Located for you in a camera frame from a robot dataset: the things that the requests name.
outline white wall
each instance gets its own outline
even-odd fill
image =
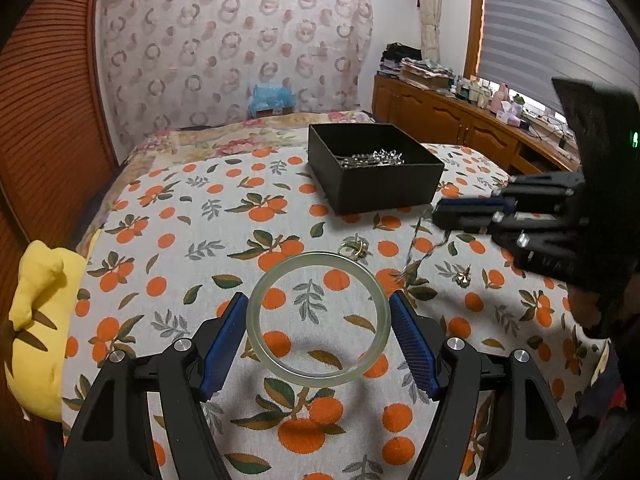
[[[465,69],[471,0],[442,0],[440,63],[456,74]]]
[[[380,63],[382,51],[388,43],[404,43],[420,48],[420,17],[417,0],[371,0],[373,6],[373,34],[369,53],[363,63],[358,80],[360,105],[371,110],[373,81]],[[442,0],[442,20],[440,24],[441,62],[455,72],[462,73],[465,65],[466,42],[469,27],[471,0]],[[98,67],[100,91],[105,95],[104,78]],[[108,127],[115,132],[110,120],[108,107]],[[126,150],[114,140],[118,160],[124,160]]]

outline orange print fabric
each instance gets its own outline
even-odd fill
[[[507,175],[481,154],[427,145],[445,162],[441,197],[487,196]],[[589,382],[601,345],[585,338],[563,283],[524,273],[486,236],[452,234],[403,283],[419,206],[336,216],[302,148],[265,148],[151,171],[126,187],[98,238],[72,314],[63,370],[66,434],[111,351],[163,351],[221,316],[237,291],[305,251],[362,241],[360,262],[386,294],[401,288],[420,314],[478,351],[529,352],[565,416]],[[421,222],[412,260],[442,232]],[[457,275],[469,269],[470,283]],[[284,363],[315,373],[345,369],[376,330],[369,293],[353,276],[307,267],[279,279],[262,300],[265,343]],[[158,394],[150,395],[154,449],[177,480]],[[483,396],[462,478],[478,468]],[[224,388],[202,409],[233,479],[405,480],[435,405],[418,389],[393,332],[383,354],[350,384],[305,388],[274,376],[243,338]]]

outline cabinet door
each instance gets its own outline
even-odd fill
[[[371,111],[383,123],[388,123],[390,121],[393,99],[394,93],[390,84],[385,82],[381,77],[377,77],[376,87],[373,92]]]
[[[518,141],[492,124],[474,119],[465,136],[465,146],[482,153],[506,170],[515,154]]]
[[[429,141],[434,144],[460,144],[467,116],[462,110],[434,100],[431,106]]]
[[[420,89],[400,89],[394,101],[392,123],[418,142],[432,142],[429,138],[429,105]]]

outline wooden wardrobe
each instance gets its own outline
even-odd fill
[[[11,13],[13,31],[0,35],[0,321],[28,243],[66,246],[116,170],[98,95],[95,0],[16,0]],[[1,368],[0,478],[52,479],[44,424],[23,419]]]

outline stack of clothes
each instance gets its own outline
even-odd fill
[[[400,63],[403,59],[422,59],[422,54],[417,48],[412,48],[400,43],[390,43],[382,53],[378,75],[391,79],[400,79]]]
[[[416,61],[405,57],[400,61],[399,79],[423,89],[449,88],[454,73],[431,59]]]

